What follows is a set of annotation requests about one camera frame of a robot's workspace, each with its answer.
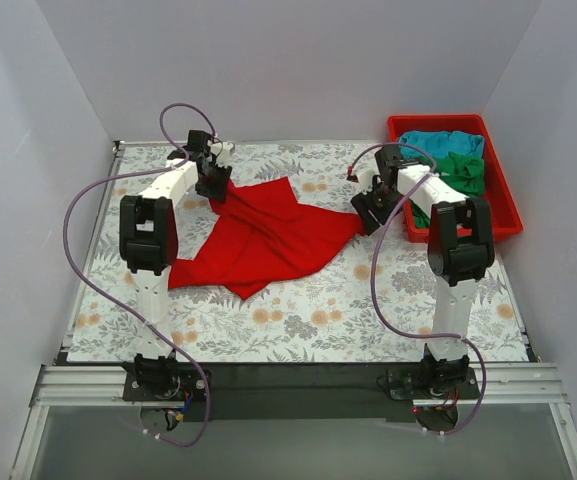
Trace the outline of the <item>red t shirt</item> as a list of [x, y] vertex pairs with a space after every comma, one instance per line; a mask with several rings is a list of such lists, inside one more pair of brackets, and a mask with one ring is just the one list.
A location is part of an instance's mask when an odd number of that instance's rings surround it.
[[246, 300], [270, 283], [319, 272], [365, 233], [354, 213], [300, 203], [286, 177], [229, 183], [225, 201], [210, 207], [213, 230], [194, 259], [174, 262], [169, 289], [223, 286]]

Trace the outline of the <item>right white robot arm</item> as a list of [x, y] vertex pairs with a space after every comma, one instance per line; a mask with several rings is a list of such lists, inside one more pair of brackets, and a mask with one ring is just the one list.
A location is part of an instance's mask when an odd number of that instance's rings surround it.
[[406, 158], [404, 147], [374, 145], [376, 169], [347, 169], [348, 180], [360, 187], [351, 204], [366, 233], [386, 235], [407, 202], [430, 219], [427, 259], [436, 278], [432, 330], [417, 337], [424, 344], [421, 361], [388, 375], [387, 387], [396, 400], [454, 399], [462, 386], [485, 388], [470, 367], [469, 356], [479, 351], [468, 329], [478, 284], [495, 259], [491, 208], [487, 200], [446, 184], [429, 153], [417, 148], [416, 157]]

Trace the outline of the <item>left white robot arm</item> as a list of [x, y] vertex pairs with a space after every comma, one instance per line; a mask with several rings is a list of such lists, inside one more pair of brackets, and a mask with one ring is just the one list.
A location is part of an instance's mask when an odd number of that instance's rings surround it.
[[145, 319], [134, 359], [136, 384], [156, 398], [176, 398], [182, 380], [171, 346], [169, 278], [179, 250], [175, 210], [190, 190], [224, 202], [235, 144], [191, 130], [167, 157], [166, 170], [137, 195], [120, 201], [119, 251], [134, 282], [136, 311]]

